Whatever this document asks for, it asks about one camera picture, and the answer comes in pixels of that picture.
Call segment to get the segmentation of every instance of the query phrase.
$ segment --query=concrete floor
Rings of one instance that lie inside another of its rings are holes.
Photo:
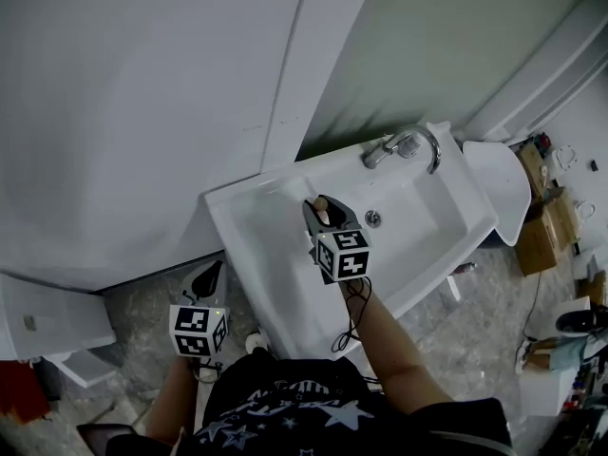
[[[471,260],[478,263],[478,269],[456,277],[460,302],[442,284],[399,322],[424,354],[432,374],[455,399],[494,396],[501,400],[518,454],[533,455],[555,420],[520,414],[513,359],[539,276],[522,277],[512,249],[478,250]],[[180,298],[181,280],[199,265],[193,263],[105,292],[118,341],[96,353],[120,367],[118,374],[91,389],[58,377],[62,399],[53,404],[47,420],[18,427],[2,417],[2,438],[23,455],[89,454],[75,427],[106,410],[99,422],[132,424],[142,431],[146,412],[174,355],[168,336],[169,305]],[[571,257],[564,256],[558,267],[542,273],[530,334],[556,303],[573,297],[571,271]],[[244,354],[244,339],[257,326],[233,273],[228,285],[231,336],[221,358],[226,366]],[[371,373],[362,349],[349,358],[362,372]],[[199,406],[204,407],[210,386],[199,386]]]

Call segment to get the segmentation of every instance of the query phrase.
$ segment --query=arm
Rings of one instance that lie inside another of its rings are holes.
[[[162,443],[174,445],[180,429],[192,434],[197,409],[198,382],[190,371],[188,358],[176,356],[159,398],[154,402],[145,435]]]
[[[378,297],[370,292],[368,284],[358,278],[350,280],[350,283],[356,291],[364,284],[362,295],[370,296],[361,317],[363,299],[351,297],[347,285],[340,282],[342,295],[348,300],[352,321],[355,324],[359,322],[357,333],[371,368],[380,380],[390,404],[411,414],[432,404],[451,402],[452,399],[428,373],[421,354],[409,336]]]

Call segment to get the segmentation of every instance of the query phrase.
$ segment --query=star print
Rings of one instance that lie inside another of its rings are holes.
[[[202,435],[205,432],[209,434],[209,441],[213,443],[213,440],[216,438],[216,434],[220,429],[229,428],[232,424],[225,424],[224,420],[218,422],[212,422],[209,426],[203,429],[199,434]]]
[[[227,436],[222,447],[234,446],[238,447],[241,451],[245,447],[245,441],[251,439],[252,437],[256,437],[257,434],[253,432],[247,432],[245,430],[247,426],[243,426],[238,430],[223,430],[222,432]]]
[[[350,430],[358,430],[359,417],[373,418],[373,415],[361,410],[357,406],[358,403],[358,400],[351,400],[348,404],[345,404],[342,407],[319,407],[325,413],[331,415],[330,420],[327,421],[325,427],[333,426],[334,424],[340,423],[349,428]]]
[[[297,422],[295,421],[295,419],[288,419],[287,417],[283,417],[283,424],[281,424],[281,425],[285,426],[287,429],[291,430],[295,426],[297,426]]]

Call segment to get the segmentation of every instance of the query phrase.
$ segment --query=sink drain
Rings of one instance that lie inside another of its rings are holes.
[[[380,213],[378,213],[375,209],[370,209],[365,214],[365,222],[370,228],[377,228],[382,224],[382,218],[380,218]]]

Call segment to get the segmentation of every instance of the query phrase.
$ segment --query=faucet handle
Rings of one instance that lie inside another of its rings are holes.
[[[410,159],[416,155],[418,149],[420,148],[420,143],[416,138],[416,134],[411,134],[401,142],[399,142],[399,148],[397,149],[397,154],[399,154],[404,159]]]

